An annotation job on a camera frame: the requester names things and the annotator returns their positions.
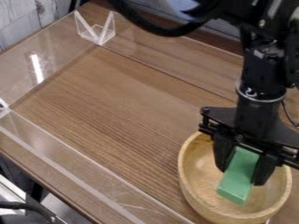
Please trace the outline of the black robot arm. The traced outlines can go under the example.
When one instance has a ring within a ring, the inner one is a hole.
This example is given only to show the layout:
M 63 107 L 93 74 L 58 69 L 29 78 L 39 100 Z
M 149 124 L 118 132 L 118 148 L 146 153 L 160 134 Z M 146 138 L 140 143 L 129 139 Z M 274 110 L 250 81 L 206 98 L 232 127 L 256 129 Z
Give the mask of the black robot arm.
M 258 154 L 250 181 L 261 186 L 274 168 L 299 169 L 299 133 L 278 110 L 299 88 L 299 0 L 193 0 L 182 12 L 198 24 L 220 18 L 238 28 L 244 53 L 237 106 L 200 109 L 200 131 L 213 141 L 214 164 L 226 170 L 236 146 Z

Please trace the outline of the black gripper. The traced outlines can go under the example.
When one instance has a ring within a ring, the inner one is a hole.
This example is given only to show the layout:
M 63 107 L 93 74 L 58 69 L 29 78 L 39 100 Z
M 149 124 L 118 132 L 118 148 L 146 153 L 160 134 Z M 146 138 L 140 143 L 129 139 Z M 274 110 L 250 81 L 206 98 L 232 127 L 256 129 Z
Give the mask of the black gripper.
M 258 155 L 252 174 L 254 186 L 265 184 L 277 166 L 286 165 L 299 170 L 299 131 L 290 129 L 278 117 L 280 101 L 258 101 L 240 96 L 234 108 L 200 108 L 198 131 L 213 141 L 218 170 L 226 170 L 236 146 Z

